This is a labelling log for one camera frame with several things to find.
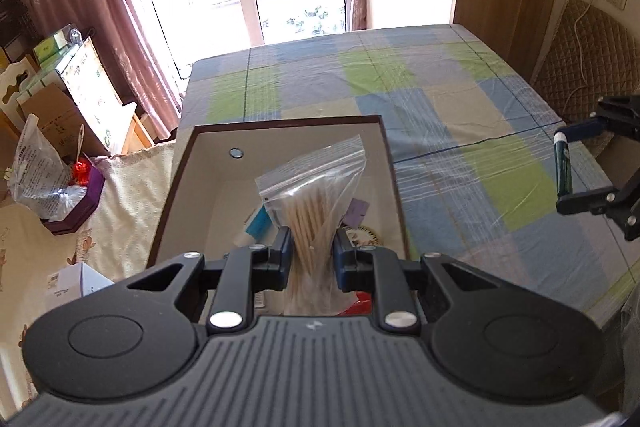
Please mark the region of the checked plaid tablecloth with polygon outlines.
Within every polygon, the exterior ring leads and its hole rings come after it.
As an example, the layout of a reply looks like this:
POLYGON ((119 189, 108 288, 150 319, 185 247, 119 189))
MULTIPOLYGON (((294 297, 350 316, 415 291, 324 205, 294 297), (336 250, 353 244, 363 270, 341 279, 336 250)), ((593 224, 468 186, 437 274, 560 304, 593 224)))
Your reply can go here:
POLYGON ((601 216, 555 210, 561 124, 460 25, 345 32, 194 64, 177 131, 199 124, 378 115, 410 249, 458 258, 608 323, 639 276, 639 246, 601 216))

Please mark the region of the blue cream tube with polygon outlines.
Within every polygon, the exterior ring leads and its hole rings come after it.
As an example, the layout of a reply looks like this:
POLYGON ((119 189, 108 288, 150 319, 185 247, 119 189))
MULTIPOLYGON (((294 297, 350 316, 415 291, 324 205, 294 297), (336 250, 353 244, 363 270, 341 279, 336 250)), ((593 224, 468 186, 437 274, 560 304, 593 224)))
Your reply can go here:
POLYGON ((277 227, 264 206, 256 207, 245 219, 232 243, 235 247, 254 244, 270 245, 277 234, 277 227))

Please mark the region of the brown quilted chair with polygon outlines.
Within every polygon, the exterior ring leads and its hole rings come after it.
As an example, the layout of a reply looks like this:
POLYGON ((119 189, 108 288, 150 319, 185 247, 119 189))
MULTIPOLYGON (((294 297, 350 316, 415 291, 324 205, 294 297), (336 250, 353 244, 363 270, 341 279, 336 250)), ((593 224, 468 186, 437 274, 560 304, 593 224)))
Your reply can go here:
POLYGON ((562 121, 583 121, 602 96, 639 92, 639 40, 592 4, 566 0, 532 86, 562 121))

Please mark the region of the green product card pack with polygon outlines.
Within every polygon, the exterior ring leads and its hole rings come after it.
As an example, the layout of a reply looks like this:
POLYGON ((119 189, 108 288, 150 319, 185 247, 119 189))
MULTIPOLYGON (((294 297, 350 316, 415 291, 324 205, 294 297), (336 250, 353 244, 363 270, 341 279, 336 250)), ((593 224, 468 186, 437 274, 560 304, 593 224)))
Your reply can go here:
POLYGON ((350 243, 355 247, 364 246, 382 246, 382 239, 378 237, 376 232, 364 225, 360 225, 359 228, 347 228, 346 234, 350 240, 350 243))

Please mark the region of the clear plastic bag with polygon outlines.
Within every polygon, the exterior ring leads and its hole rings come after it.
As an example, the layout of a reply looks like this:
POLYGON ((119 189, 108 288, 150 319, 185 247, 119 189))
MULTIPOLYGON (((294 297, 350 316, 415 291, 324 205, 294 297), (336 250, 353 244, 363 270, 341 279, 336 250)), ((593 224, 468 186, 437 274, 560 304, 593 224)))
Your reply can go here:
POLYGON ((32 210, 44 221, 64 220, 87 195, 76 184, 72 168, 38 128, 39 118, 29 115, 18 140, 8 178, 14 202, 32 210))

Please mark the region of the lilac small bottle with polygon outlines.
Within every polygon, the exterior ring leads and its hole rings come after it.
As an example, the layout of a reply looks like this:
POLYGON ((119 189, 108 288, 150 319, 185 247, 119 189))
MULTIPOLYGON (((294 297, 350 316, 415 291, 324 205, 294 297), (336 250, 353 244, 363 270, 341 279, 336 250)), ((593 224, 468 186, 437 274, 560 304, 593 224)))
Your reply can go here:
POLYGON ((368 209, 369 209, 368 202, 366 202, 365 200, 354 198, 350 202, 342 218, 342 223, 344 227, 358 229, 360 225, 362 225, 362 222, 366 217, 368 209))

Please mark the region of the brown cardboard carton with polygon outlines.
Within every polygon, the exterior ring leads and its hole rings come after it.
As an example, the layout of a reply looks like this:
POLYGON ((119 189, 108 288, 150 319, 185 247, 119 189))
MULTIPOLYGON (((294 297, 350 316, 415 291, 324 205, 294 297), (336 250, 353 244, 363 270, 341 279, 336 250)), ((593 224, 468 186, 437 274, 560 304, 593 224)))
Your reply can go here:
POLYGON ((91 130, 67 92, 51 83, 18 103, 25 117, 38 117, 38 128, 61 157, 77 153, 80 126, 85 127, 81 152, 90 157, 108 156, 107 148, 91 130))

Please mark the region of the small white carton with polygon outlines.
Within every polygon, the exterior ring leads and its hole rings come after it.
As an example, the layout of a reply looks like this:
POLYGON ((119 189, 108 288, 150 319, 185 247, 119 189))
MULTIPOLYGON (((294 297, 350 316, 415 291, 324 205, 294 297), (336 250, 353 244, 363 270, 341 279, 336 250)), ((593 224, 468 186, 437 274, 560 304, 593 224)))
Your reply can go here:
POLYGON ((67 265, 47 277, 44 306, 47 311, 111 286, 113 282, 85 262, 67 265))

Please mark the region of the red small packet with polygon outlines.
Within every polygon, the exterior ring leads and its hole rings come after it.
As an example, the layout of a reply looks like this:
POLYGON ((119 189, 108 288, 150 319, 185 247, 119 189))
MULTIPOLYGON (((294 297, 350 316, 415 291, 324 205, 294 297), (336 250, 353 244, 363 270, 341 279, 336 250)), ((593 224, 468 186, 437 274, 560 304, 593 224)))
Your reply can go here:
POLYGON ((369 315, 371 313, 372 296, 367 291, 351 291, 347 297, 348 306, 338 314, 339 317, 369 315))

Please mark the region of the red ornament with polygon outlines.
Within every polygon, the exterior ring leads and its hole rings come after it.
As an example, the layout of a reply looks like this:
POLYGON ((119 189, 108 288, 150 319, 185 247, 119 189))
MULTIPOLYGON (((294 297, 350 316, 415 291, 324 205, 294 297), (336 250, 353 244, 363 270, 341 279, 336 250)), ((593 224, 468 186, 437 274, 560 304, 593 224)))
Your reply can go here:
POLYGON ((72 183, 79 186, 87 186, 90 182, 92 164, 85 157, 77 159, 72 166, 72 183))

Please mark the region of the dark slim tube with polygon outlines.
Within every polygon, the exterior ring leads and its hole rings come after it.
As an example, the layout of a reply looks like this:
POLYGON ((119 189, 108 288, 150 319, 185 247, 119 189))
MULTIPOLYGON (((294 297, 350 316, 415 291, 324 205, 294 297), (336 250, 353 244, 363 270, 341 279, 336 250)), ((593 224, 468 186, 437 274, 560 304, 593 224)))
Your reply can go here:
POLYGON ((555 132, 553 135, 556 195, 563 197, 573 193, 572 166, 570 165, 570 147, 566 135, 555 132))

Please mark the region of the cotton swab zip bag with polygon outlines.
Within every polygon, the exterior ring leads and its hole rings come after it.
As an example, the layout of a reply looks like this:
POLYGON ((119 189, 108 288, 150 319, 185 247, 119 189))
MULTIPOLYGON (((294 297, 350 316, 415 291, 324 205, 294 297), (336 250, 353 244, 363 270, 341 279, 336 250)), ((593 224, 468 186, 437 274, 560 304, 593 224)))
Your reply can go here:
POLYGON ((292 232, 294 254, 283 291, 285 315, 326 317, 348 306, 348 293, 337 287, 332 242, 366 167, 366 150, 355 135, 298 156, 256 179, 273 223, 292 232))

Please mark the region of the white carved chair back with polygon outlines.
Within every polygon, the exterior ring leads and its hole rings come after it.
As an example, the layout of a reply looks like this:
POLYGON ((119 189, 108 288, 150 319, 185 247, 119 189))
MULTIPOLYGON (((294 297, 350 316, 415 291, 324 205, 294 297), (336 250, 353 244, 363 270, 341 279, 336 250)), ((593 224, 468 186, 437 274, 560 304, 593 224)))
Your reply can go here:
POLYGON ((18 131, 24 127, 24 117, 18 109, 17 97, 20 94, 21 85, 34 77, 35 73, 32 61, 25 56, 21 61, 11 63, 1 74, 1 112, 18 131))

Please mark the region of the dark brown cardboard box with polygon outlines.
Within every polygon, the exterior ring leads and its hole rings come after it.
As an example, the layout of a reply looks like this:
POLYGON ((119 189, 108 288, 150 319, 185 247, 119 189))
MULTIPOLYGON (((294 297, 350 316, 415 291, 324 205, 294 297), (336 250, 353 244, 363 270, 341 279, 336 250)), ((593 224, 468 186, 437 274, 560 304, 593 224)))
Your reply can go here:
POLYGON ((401 272, 405 220, 378 117, 195 127, 150 260, 197 257, 212 334, 239 332, 254 298, 271 314, 337 315, 359 294, 394 333, 419 326, 401 272))

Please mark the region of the green tea box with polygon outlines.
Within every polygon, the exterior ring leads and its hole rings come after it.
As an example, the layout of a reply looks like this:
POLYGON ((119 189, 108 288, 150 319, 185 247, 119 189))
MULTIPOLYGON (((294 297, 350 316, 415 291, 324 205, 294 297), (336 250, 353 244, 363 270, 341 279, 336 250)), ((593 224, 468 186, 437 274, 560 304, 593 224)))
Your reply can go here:
POLYGON ((40 65, 63 50, 81 43, 81 32, 72 24, 67 24, 43 39, 34 47, 35 57, 40 65))

